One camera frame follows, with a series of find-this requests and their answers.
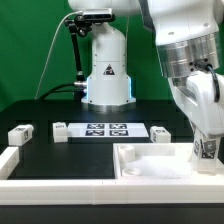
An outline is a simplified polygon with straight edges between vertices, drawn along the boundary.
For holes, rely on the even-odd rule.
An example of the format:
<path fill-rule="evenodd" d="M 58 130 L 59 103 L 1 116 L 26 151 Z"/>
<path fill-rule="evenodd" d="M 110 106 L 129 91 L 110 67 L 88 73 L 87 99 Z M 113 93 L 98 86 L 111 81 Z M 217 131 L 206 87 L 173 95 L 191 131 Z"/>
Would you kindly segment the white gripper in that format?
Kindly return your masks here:
<path fill-rule="evenodd" d="M 208 138 L 224 136 L 224 77 L 217 75 L 220 99 L 214 101 L 214 85 L 209 73 L 196 72 L 184 86 L 175 86 L 168 79 L 176 105 Z"/>

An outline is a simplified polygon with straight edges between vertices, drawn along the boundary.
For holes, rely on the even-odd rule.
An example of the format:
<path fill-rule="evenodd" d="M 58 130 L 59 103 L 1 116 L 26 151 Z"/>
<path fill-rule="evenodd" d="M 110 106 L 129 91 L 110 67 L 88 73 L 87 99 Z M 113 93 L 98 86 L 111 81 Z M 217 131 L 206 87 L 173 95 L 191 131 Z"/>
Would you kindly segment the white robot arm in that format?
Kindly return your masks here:
<path fill-rule="evenodd" d="M 219 24 L 222 0 L 68 0 L 78 20 L 92 27 L 92 73 L 86 105 L 120 107 L 131 99 L 125 72 L 124 36 L 109 22 L 140 15 L 155 33 L 162 75 L 177 106 L 207 138 L 224 136 L 224 77 L 220 66 Z"/>

